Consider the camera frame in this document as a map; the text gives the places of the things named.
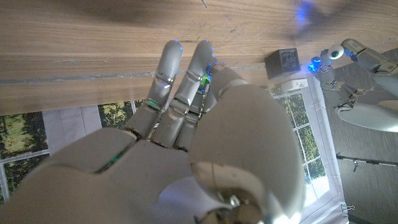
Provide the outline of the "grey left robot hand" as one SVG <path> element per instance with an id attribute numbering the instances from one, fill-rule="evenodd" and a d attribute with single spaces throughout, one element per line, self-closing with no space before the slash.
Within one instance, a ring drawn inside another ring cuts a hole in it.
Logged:
<path id="1" fill-rule="evenodd" d="M 336 79 L 332 61 L 347 55 L 369 71 L 379 89 L 365 90 Z M 397 132 L 397 63 L 355 39 L 321 51 L 308 69 L 320 82 L 326 103 L 338 117 L 351 124 L 377 131 Z"/>

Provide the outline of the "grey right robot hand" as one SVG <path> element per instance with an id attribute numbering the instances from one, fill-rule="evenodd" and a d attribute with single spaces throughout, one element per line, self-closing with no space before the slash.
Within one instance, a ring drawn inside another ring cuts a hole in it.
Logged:
<path id="1" fill-rule="evenodd" d="M 305 183 L 284 109 L 201 41 L 166 43 L 149 95 L 122 129 L 44 160 L 1 207 L 2 223 L 298 223 Z"/>

